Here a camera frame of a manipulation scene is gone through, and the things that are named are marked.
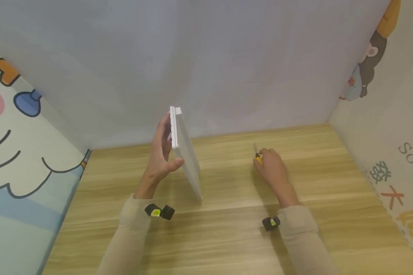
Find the small tool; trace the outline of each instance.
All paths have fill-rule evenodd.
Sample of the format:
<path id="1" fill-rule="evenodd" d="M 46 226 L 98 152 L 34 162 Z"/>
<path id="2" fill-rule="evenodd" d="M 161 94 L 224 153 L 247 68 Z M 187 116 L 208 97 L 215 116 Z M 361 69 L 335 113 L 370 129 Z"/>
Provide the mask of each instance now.
<path id="1" fill-rule="evenodd" d="M 280 219 L 278 217 L 267 217 L 262 220 L 262 224 L 266 231 L 273 231 L 280 225 Z"/>
<path id="2" fill-rule="evenodd" d="M 254 151 L 255 151 L 255 159 L 258 160 L 260 164 L 263 164 L 262 157 L 259 154 L 259 150 L 257 149 L 256 144 L 254 144 Z"/>

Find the left hand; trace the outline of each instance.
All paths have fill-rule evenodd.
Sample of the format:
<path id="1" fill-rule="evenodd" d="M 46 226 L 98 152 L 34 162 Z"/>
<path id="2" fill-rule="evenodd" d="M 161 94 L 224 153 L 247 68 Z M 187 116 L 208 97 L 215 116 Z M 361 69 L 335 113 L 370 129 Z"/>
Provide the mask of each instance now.
<path id="1" fill-rule="evenodd" d="M 170 132 L 170 113 L 167 112 L 158 124 L 151 144 L 150 158 L 135 192 L 135 199 L 152 199 L 159 182 L 184 164 L 181 157 L 168 161 L 171 151 L 171 138 L 168 139 Z"/>

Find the sleeve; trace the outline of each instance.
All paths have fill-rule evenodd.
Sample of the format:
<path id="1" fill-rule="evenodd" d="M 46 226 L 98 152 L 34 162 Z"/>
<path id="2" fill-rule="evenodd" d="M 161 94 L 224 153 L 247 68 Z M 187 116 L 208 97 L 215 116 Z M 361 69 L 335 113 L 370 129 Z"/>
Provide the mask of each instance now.
<path id="1" fill-rule="evenodd" d="M 289 206 L 278 211 L 280 233 L 297 275 L 339 274 L 308 208 Z"/>
<path id="2" fill-rule="evenodd" d="M 153 200 L 127 199 L 122 209 L 119 227 L 99 265 L 97 275 L 135 275 L 138 273 L 145 236 L 151 218 L 145 213 Z"/>

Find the white board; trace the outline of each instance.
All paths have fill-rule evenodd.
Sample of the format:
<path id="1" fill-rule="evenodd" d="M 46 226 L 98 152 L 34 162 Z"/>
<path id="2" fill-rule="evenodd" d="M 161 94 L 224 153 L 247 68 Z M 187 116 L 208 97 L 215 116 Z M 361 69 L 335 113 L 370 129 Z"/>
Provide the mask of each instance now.
<path id="1" fill-rule="evenodd" d="M 177 157 L 185 160 L 182 166 L 188 181 L 193 188 L 198 200 L 202 201 L 202 190 L 200 188 L 200 166 L 194 153 L 191 139 L 188 135 L 187 127 L 184 122 L 182 111 L 179 107 L 170 107 L 171 122 L 171 145 Z"/>

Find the wood grain surface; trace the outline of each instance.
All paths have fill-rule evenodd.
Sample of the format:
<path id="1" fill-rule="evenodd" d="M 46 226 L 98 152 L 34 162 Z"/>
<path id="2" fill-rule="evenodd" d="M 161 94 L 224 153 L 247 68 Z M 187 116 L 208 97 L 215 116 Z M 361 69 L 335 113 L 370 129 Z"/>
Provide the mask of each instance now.
<path id="1" fill-rule="evenodd" d="M 156 204 L 176 209 L 152 220 L 142 274 L 294 274 L 274 216 L 275 196 L 252 167 L 252 144 L 275 148 L 301 202 L 314 215 L 340 274 L 413 274 L 413 252 L 330 125 L 193 139 L 203 202 L 182 171 L 161 182 Z M 44 274 L 95 274 L 150 146 L 92 153 Z"/>

